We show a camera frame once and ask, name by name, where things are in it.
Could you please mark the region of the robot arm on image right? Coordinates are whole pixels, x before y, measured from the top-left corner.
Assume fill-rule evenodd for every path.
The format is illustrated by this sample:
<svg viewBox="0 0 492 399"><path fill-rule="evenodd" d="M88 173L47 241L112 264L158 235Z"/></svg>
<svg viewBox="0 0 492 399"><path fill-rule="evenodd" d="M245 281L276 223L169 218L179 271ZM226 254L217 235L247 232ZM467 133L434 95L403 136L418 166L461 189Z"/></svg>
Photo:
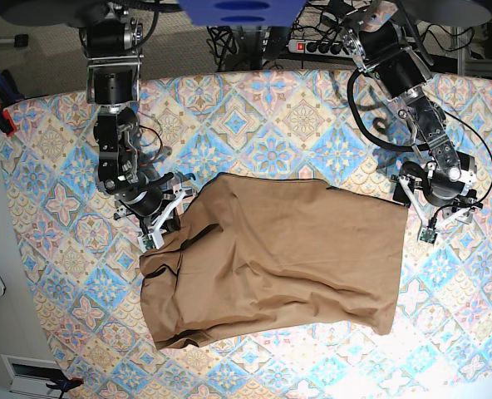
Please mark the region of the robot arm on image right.
<svg viewBox="0 0 492 399"><path fill-rule="evenodd" d="M391 177L393 199L413 207L421 222L418 239L433 244L449 224L468 224L483 208L484 200L475 190L475 158L455 149L446 134L449 113L423 92L431 79L432 60L401 3L374 1L340 18L342 49L357 67L347 83L352 116L372 144L417 157ZM388 101L399 103L398 116L410 133L408 145L384 141L366 128L354 96L360 76L373 79Z"/></svg>

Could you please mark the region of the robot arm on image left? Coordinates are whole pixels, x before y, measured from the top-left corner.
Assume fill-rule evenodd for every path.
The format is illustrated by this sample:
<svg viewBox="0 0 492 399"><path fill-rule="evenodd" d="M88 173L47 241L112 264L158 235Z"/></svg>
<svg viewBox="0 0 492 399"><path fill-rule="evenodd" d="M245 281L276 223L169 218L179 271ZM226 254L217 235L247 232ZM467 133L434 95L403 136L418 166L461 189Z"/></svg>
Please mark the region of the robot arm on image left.
<svg viewBox="0 0 492 399"><path fill-rule="evenodd" d="M115 219L138 219L141 251L159 249L164 234L180 228L176 209L193 191L178 185L193 175L169 172L157 177L144 170L156 158L144 155L138 146L144 128L134 106L140 99L142 47L151 33L145 32L129 11L150 11L156 22L160 12L176 12L179 6L158 1L107 1L96 9L102 16L79 30L87 58L86 100L99 108L93 129L99 146L96 185L101 193L114 197Z"/></svg>

